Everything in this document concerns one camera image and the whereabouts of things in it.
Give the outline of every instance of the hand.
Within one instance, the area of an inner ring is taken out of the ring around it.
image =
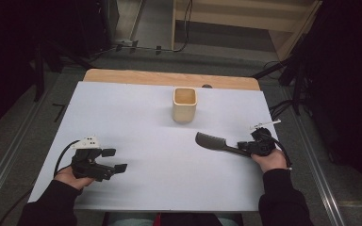
[[[287,160],[284,157],[284,153],[281,150],[274,149],[267,156],[260,156],[252,154],[252,159],[260,165],[263,172],[274,169],[286,169]]]
[[[67,167],[59,171],[54,180],[63,182],[64,184],[72,186],[77,190],[81,190],[84,186],[89,186],[95,179],[89,177],[77,179],[73,174],[72,167]]]

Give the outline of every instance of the black cloth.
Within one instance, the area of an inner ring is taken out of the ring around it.
[[[263,226],[313,225],[304,195],[293,188],[289,171],[272,169],[263,175],[265,194],[259,201],[259,213]],[[36,202],[23,209],[18,226],[73,226],[74,201],[80,191],[59,181],[52,181]],[[164,214],[162,225],[221,225],[212,214]]]

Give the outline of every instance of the cup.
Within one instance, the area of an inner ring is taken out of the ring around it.
[[[173,119],[190,122],[195,117],[198,98],[193,88],[175,88],[173,92]]]

